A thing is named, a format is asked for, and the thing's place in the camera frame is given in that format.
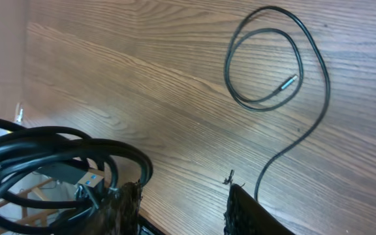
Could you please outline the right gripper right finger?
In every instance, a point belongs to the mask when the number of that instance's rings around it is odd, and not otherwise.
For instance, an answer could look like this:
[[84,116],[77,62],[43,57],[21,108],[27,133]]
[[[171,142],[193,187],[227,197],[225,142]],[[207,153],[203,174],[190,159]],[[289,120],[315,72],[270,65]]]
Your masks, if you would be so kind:
[[242,185],[233,183],[234,170],[223,184],[230,186],[224,213],[224,235],[294,235],[267,212]]

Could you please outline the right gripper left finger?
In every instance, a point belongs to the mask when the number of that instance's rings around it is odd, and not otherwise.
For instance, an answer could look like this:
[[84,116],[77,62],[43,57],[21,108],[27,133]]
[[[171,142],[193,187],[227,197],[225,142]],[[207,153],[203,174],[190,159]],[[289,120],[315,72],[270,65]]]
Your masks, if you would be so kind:
[[119,188],[90,195],[79,186],[75,199],[88,202],[84,208],[62,212],[50,225],[54,235],[137,234],[142,184],[127,182]]

